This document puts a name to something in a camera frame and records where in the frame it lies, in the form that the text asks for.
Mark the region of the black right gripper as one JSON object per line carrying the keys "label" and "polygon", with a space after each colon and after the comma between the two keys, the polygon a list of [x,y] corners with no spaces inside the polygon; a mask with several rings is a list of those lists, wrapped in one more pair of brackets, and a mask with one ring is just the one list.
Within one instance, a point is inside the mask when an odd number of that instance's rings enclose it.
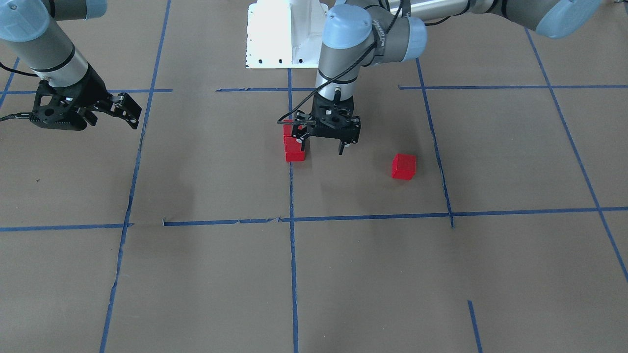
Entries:
{"label": "black right gripper", "polygon": [[126,121],[132,129],[139,126],[142,108],[128,93],[110,94],[92,65],[77,83],[55,88],[41,79],[28,120],[43,129],[85,130],[95,126],[94,111]]}

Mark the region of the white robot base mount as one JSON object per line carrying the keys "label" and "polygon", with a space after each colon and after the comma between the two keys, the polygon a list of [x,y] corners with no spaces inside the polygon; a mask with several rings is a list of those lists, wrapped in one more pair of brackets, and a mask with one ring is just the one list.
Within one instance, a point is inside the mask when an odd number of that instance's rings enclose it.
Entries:
{"label": "white robot base mount", "polygon": [[250,4],[245,67],[318,68],[328,10],[318,0],[258,0]]}

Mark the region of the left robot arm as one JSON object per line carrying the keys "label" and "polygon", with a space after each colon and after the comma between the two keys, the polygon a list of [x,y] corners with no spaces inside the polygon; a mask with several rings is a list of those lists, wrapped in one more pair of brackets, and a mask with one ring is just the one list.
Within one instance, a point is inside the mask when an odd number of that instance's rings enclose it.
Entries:
{"label": "left robot arm", "polygon": [[574,33],[594,15],[599,0],[338,0],[321,36],[310,113],[300,105],[278,119],[291,127],[301,150],[308,138],[336,139],[339,154],[359,141],[354,91],[361,67],[417,59],[429,26],[467,13],[495,14],[551,39]]}

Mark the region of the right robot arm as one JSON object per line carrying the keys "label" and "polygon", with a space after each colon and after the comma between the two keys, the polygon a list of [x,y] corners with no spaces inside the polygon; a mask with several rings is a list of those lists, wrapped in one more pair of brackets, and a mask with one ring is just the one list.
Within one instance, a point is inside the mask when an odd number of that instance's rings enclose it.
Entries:
{"label": "right robot arm", "polygon": [[128,93],[113,96],[103,79],[59,27],[59,21],[89,20],[107,11],[105,0],[3,0],[1,42],[40,79],[29,112],[2,121],[27,119],[43,129],[85,130],[97,123],[96,112],[126,121],[137,129],[141,107]]}

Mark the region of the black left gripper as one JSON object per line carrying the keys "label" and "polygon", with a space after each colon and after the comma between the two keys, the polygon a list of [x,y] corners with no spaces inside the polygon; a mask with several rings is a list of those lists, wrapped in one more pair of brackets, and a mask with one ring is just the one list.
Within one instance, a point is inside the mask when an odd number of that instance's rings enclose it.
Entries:
{"label": "black left gripper", "polygon": [[314,94],[310,114],[296,114],[292,121],[292,137],[305,151],[306,141],[311,137],[338,139],[338,155],[359,141],[361,120],[354,116],[354,98],[332,100]]}

